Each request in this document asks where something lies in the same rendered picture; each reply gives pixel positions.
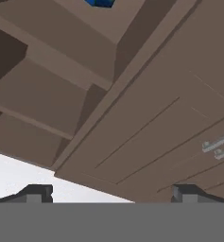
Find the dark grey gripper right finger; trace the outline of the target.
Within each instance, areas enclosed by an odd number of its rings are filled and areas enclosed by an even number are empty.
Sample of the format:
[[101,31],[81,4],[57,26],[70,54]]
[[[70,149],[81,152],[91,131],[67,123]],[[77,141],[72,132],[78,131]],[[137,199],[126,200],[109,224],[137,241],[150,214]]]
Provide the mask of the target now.
[[171,201],[178,203],[224,203],[224,198],[208,194],[195,184],[175,184]]

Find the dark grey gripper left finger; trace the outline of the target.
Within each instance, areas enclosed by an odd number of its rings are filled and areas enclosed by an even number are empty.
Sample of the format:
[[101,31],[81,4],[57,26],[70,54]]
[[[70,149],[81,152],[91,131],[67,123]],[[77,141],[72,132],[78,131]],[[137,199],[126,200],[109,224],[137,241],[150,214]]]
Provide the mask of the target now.
[[52,203],[52,184],[29,184],[20,192],[0,198],[0,202],[7,203]]

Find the brown cabinet door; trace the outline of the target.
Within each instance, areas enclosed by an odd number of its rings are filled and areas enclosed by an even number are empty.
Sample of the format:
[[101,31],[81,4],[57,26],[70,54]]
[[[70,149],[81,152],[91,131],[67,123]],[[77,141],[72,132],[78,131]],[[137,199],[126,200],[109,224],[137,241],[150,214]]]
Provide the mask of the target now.
[[149,172],[222,137],[224,0],[201,0],[56,175],[136,201]]
[[148,173],[139,189],[136,201],[169,201],[174,184],[195,184],[206,191],[215,191],[224,182],[224,159],[215,152],[197,154],[178,164],[156,167]]

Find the brown open cabinet with shelves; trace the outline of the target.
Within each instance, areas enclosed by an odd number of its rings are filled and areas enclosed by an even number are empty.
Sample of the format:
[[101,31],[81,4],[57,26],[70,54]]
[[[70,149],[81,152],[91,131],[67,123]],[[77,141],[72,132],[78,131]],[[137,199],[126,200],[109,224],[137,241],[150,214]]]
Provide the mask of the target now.
[[197,0],[0,0],[0,154],[51,168],[150,37]]

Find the blue box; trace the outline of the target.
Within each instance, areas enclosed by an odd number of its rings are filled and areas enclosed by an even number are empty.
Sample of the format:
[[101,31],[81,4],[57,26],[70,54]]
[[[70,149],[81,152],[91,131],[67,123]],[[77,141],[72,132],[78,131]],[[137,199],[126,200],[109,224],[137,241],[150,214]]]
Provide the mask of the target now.
[[111,8],[115,0],[84,0],[92,7]]

